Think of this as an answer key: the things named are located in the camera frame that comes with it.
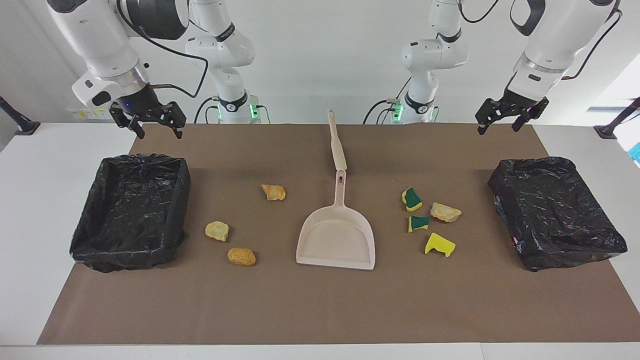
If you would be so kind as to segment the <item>pink plastic dustpan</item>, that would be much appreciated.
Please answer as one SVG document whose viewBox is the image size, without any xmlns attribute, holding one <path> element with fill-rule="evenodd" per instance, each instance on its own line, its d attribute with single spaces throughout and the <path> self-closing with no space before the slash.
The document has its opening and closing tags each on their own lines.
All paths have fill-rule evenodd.
<svg viewBox="0 0 640 360">
<path fill-rule="evenodd" d="M 332 205 L 309 214 L 299 233 L 295 262 L 372 271 L 377 255 L 373 228 L 366 217 L 345 205 L 346 170 L 335 174 Z"/>
</svg>

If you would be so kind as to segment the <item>brown table mat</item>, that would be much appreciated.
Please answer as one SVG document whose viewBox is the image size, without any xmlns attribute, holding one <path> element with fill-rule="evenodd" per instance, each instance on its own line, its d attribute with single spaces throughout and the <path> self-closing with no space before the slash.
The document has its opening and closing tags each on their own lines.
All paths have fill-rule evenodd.
<svg viewBox="0 0 640 360">
<path fill-rule="evenodd" d="M 184 158 L 187 239 L 152 269 L 75 264 L 41 345 L 640 342 L 640 312 L 612 264 L 525 269 L 488 181 L 504 159 L 546 157 L 535 130 L 473 124 L 340 125 L 346 204 L 374 233 L 372 271 L 297 264 L 301 227 L 334 200 L 329 126 L 146 125 L 132 153 Z M 267 201 L 261 185 L 286 190 Z M 413 187 L 423 205 L 408 212 Z M 430 215 L 457 208 L 453 223 Z M 429 217 L 408 233 L 409 216 Z M 205 235 L 230 226 L 227 242 Z M 425 254 L 430 234 L 456 244 Z M 254 266 L 229 262 L 254 251 Z"/>
</svg>

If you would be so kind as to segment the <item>black stand leg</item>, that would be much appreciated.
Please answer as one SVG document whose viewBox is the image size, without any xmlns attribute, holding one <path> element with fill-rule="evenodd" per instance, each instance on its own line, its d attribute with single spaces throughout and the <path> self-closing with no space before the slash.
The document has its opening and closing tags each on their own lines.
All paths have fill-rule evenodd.
<svg viewBox="0 0 640 360">
<path fill-rule="evenodd" d="M 593 126 L 593 129 L 601 139 L 616 140 L 617 137 L 615 136 L 614 131 L 617 126 L 622 125 L 624 121 L 633 119 L 633 114 L 635 114 L 635 116 L 640 116 L 639 109 L 640 96 L 634 98 L 626 108 L 622 109 L 617 116 L 610 121 L 610 123 L 606 125 L 595 125 Z"/>
<path fill-rule="evenodd" d="M 1 95 L 0 95 L 0 109 L 2 109 L 9 118 L 17 125 L 18 130 L 14 132 L 16 136 L 30 136 L 33 135 L 36 130 L 41 126 L 40 121 L 33 121 L 22 112 L 14 109 Z"/>
</svg>

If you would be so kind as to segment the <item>beige sponge chunk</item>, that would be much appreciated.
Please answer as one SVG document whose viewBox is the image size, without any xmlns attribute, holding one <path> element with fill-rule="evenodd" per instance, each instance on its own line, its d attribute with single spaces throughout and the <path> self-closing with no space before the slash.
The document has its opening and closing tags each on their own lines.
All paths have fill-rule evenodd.
<svg viewBox="0 0 640 360">
<path fill-rule="evenodd" d="M 462 213 L 462 210 L 438 202 L 432 203 L 430 208 L 430 216 L 444 223 L 455 223 Z"/>
</svg>

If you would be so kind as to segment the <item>white box with yellow labels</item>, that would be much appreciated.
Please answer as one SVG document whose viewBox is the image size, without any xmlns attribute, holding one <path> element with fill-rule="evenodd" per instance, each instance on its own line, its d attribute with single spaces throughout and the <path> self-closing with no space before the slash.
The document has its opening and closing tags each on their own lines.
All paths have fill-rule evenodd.
<svg viewBox="0 0 640 360">
<path fill-rule="evenodd" d="M 71 120 L 83 122 L 110 122 L 113 120 L 108 110 L 103 108 L 67 107 L 66 111 Z"/>
</svg>

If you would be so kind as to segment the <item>bin lined with black bag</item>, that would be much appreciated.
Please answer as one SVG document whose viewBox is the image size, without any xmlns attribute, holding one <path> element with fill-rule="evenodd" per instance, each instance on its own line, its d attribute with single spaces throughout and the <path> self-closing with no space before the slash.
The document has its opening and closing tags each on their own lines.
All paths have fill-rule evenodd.
<svg viewBox="0 0 640 360">
<path fill-rule="evenodd" d="M 103 158 L 69 253 L 94 271 L 169 264 L 185 241 L 191 175 L 184 158 L 133 153 Z"/>
<path fill-rule="evenodd" d="M 574 268 L 628 251 L 626 239 L 567 158 L 503 159 L 487 186 L 530 272 Z"/>
</svg>

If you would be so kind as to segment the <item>pink hand brush black bristles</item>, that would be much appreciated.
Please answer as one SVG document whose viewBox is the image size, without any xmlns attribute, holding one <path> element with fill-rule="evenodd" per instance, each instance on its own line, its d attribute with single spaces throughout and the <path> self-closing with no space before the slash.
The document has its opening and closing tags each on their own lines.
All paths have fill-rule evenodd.
<svg viewBox="0 0 640 360">
<path fill-rule="evenodd" d="M 342 142 L 338 136 L 338 127 L 336 124 L 335 114 L 333 109 L 327 110 L 327 120 L 330 130 L 330 146 L 333 156 L 334 167 L 336 171 L 346 171 L 348 169 L 346 164 L 345 152 L 343 150 Z"/>
</svg>

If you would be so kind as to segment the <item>pale yellow crumpled food piece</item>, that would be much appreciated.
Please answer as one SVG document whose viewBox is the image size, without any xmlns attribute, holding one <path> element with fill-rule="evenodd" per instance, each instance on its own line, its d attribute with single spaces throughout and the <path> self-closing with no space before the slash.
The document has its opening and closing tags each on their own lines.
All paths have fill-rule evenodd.
<svg viewBox="0 0 640 360">
<path fill-rule="evenodd" d="M 222 221 L 213 221 L 205 226 L 205 235 L 220 242 L 227 242 L 230 226 Z"/>
</svg>

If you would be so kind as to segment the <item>yellow notched sponge piece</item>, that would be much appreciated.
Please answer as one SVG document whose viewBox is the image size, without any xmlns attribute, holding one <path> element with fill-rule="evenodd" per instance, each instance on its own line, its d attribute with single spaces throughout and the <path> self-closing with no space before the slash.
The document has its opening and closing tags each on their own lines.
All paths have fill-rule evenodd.
<svg viewBox="0 0 640 360">
<path fill-rule="evenodd" d="M 437 251 L 446 258 L 449 258 L 455 251 L 456 247 L 457 244 L 453 243 L 451 240 L 446 239 L 436 232 L 432 232 L 426 241 L 423 252 L 427 255 L 430 251 Z"/>
</svg>

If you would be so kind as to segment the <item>golden brown nugget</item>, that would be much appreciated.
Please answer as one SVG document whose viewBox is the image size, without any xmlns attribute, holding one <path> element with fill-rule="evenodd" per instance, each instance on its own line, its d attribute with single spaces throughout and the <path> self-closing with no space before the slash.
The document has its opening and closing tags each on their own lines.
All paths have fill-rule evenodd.
<svg viewBox="0 0 640 360">
<path fill-rule="evenodd" d="M 227 260 L 234 265 L 253 267 L 258 262 L 251 248 L 233 247 L 227 251 Z"/>
</svg>

